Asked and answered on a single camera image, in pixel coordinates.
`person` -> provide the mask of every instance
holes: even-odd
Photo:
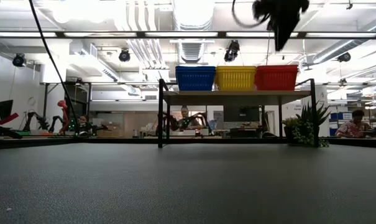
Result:
[[[180,130],[196,130],[196,129],[201,129],[203,128],[202,125],[200,125],[199,121],[196,119],[193,119],[190,121],[189,125],[187,128],[183,128],[183,120],[189,118],[189,109],[187,106],[182,106],[181,107],[181,115],[182,119],[178,121],[178,125],[180,126]]]
[[[362,122],[364,112],[355,110],[352,112],[352,120],[344,123],[336,132],[337,137],[364,138],[363,132],[371,129],[370,125]]]
[[[87,115],[81,115],[81,116],[79,117],[79,119],[78,119],[78,122],[79,122],[80,124],[85,124],[85,123],[87,123]]]

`air vent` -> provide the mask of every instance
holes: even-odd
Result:
[[[157,95],[146,95],[145,100],[157,100]]]
[[[117,78],[112,75],[108,70],[104,69],[101,71],[103,74],[107,75],[109,78],[113,79],[114,82],[117,82]]]
[[[90,46],[89,53],[95,58],[98,58],[98,49],[93,44]]]

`gray floor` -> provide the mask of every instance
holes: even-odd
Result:
[[[0,223],[376,223],[376,149],[0,150]]]

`black cable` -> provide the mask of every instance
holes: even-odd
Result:
[[[268,15],[264,16],[264,18],[263,18],[260,22],[258,22],[258,23],[256,23],[256,24],[245,24],[245,23],[243,23],[242,21],[240,21],[240,19],[237,18],[237,16],[236,16],[236,13],[235,13],[235,2],[236,2],[236,0],[233,0],[233,3],[232,3],[232,16],[233,16],[233,19],[235,20],[235,22],[236,22],[239,26],[241,26],[241,27],[243,27],[243,28],[254,28],[254,27],[257,27],[257,26],[263,24],[263,23],[264,23],[266,20],[268,20],[269,17],[270,17],[270,14],[268,14]]]
[[[57,64],[55,64],[55,61],[53,60],[52,58],[52,54],[50,52],[50,49],[47,45],[47,42],[45,41],[45,38],[44,38],[44,35],[43,35],[43,30],[41,29],[41,26],[40,26],[40,22],[39,22],[39,19],[37,18],[37,14],[36,14],[36,11],[34,9],[34,4],[33,4],[33,0],[29,0],[29,3],[30,3],[30,8],[32,9],[32,12],[33,12],[33,16],[34,16],[34,20],[36,21],[36,24],[37,24],[37,28],[39,29],[39,32],[40,32],[40,36],[41,36],[41,39],[43,41],[43,44],[44,44],[44,47],[45,47],[45,50],[47,51],[47,54],[48,56],[50,57],[50,60],[55,68],[55,70],[57,71],[57,74],[58,74],[58,77],[59,77],[59,80],[61,81],[61,85],[63,87],[63,90],[65,91],[65,94],[66,94],[66,97],[67,97],[67,100],[70,104],[70,108],[71,108],[71,112],[73,113],[73,117],[75,118],[75,121],[77,121],[77,117],[76,117],[76,113],[75,113],[75,109],[73,108],[73,103],[71,102],[71,99],[70,99],[70,95],[69,95],[69,92],[68,90],[66,89],[66,86],[65,86],[65,83],[63,82],[62,80],[62,77],[58,71],[58,67],[57,67]]]

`blue basket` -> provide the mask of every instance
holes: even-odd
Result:
[[[211,91],[215,78],[215,67],[175,67],[175,76],[180,91]]]

